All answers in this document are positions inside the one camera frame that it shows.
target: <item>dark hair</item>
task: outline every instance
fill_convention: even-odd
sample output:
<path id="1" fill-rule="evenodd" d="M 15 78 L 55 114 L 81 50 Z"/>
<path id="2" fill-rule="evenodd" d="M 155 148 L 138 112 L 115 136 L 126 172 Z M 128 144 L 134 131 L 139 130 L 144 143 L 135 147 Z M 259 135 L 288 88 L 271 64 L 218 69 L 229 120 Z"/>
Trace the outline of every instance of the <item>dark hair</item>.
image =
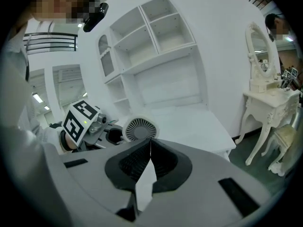
<path id="1" fill-rule="evenodd" d="M 265 17 L 265 25 L 270 30 L 275 29 L 275 19 L 280 18 L 277 14 L 271 13 Z"/>

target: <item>circular fan grille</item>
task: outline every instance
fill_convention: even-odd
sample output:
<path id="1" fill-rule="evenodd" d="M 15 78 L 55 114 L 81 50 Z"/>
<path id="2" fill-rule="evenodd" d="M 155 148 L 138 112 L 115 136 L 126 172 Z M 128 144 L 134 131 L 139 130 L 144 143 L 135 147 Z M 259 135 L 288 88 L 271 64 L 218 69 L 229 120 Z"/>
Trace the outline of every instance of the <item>circular fan grille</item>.
<path id="1" fill-rule="evenodd" d="M 145 138 L 155 138 L 157 135 L 157 129 L 147 120 L 136 118 L 128 124 L 125 134 L 130 141 Z"/>

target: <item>white table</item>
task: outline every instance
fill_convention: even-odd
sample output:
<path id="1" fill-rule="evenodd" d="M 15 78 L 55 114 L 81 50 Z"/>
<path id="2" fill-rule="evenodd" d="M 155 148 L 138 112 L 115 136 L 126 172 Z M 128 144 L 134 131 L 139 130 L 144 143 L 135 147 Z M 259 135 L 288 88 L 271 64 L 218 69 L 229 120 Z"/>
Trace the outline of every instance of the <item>white table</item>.
<path id="1" fill-rule="evenodd" d="M 270 128 L 278 127 L 284 117 L 288 114 L 296 113 L 299 104 L 299 94 L 300 91 L 298 90 L 284 91 L 284 89 L 281 88 L 269 89 L 264 93 L 244 92 L 248 100 L 242 119 L 240 138 L 237 139 L 235 143 L 239 144 L 243 140 L 246 133 L 245 123 L 249 115 L 252 115 L 257 121 L 263 124 L 260 137 L 250 156 L 245 161 L 247 166 L 251 164 L 252 159 L 267 139 Z"/>
<path id="2" fill-rule="evenodd" d="M 151 114 L 160 128 L 161 140 L 213 152 L 227 160 L 230 151 L 236 148 L 226 129 L 203 104 L 153 109 Z M 126 119 L 117 124 L 123 126 Z"/>

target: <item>floor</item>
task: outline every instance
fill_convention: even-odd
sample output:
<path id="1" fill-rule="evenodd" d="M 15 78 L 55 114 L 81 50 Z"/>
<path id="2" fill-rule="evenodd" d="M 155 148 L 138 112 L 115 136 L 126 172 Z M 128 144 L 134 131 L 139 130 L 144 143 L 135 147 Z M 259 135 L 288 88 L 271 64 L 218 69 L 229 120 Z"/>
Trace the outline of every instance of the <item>floor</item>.
<path id="1" fill-rule="evenodd" d="M 272 145 L 269 152 L 265 156 L 261 157 L 261 152 L 265 150 L 267 145 L 266 140 L 260 151 L 253 158 L 250 166 L 245 165 L 245 160 L 256 145 L 259 135 L 260 133 L 257 133 L 253 136 L 245 138 L 239 145 L 237 145 L 236 149 L 231 151 L 229 154 L 229 159 L 237 167 L 258 179 L 264 184 L 269 192 L 274 195 L 284 187 L 285 178 L 280 177 L 277 174 L 273 174 L 271 171 L 268 171 L 267 168 L 270 163 L 279 155 L 279 150 L 274 150 Z"/>

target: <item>white cabinet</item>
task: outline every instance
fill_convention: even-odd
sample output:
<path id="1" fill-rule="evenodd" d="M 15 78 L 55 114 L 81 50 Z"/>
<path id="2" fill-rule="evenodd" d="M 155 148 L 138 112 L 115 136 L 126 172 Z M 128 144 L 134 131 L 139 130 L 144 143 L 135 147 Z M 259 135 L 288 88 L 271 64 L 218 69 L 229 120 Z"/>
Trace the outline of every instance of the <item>white cabinet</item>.
<path id="1" fill-rule="evenodd" d="M 126 13 L 99 43 L 104 83 L 119 117 L 143 108 L 205 102 L 202 60 L 184 18 L 170 0 Z"/>

